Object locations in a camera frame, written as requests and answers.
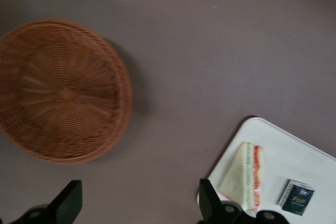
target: white tray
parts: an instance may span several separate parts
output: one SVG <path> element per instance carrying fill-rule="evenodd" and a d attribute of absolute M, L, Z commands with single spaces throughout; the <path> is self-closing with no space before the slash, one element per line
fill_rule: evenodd
<path fill-rule="evenodd" d="M 264 147 L 260 210 L 277 211 L 290 224 L 336 224 L 336 159 L 262 118 L 248 119 L 240 127 L 208 178 L 215 190 L 242 142 Z M 306 183 L 315 190 L 303 216 L 283 211 L 277 205 L 288 179 Z M 217 194 L 221 200 L 227 200 Z"/>

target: woven rim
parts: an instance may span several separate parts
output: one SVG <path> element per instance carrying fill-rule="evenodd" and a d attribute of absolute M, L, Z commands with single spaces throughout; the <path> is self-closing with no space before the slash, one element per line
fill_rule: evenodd
<path fill-rule="evenodd" d="M 38 20 L 0 42 L 0 126 L 36 158 L 78 164 L 101 156 L 120 140 L 131 107 L 124 63 L 86 27 Z"/>

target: wicker basket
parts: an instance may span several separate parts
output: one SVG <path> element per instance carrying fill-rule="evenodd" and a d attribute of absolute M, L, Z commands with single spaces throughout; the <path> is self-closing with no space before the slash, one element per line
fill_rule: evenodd
<path fill-rule="evenodd" d="M 88 28 L 39 20 L 0 42 L 0 125 L 36 158 L 78 164 L 104 154 L 121 138 L 131 104 L 125 65 Z"/>

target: tabletop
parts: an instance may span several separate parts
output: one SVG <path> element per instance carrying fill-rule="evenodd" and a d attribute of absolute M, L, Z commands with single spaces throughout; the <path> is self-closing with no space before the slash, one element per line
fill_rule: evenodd
<path fill-rule="evenodd" d="M 196 223 L 207 177 L 259 116 L 336 156 L 336 0 L 0 0 L 0 36 L 32 20 L 87 26 L 119 52 L 134 107 L 122 140 L 73 166 L 0 139 L 0 217 L 81 179 L 75 223 Z"/>

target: small black package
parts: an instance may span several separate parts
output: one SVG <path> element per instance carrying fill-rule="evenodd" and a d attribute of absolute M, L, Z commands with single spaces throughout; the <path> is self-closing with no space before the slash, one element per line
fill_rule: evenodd
<path fill-rule="evenodd" d="M 279 205 L 284 211 L 303 215 L 313 193 L 314 190 L 309 185 L 289 179 Z"/>

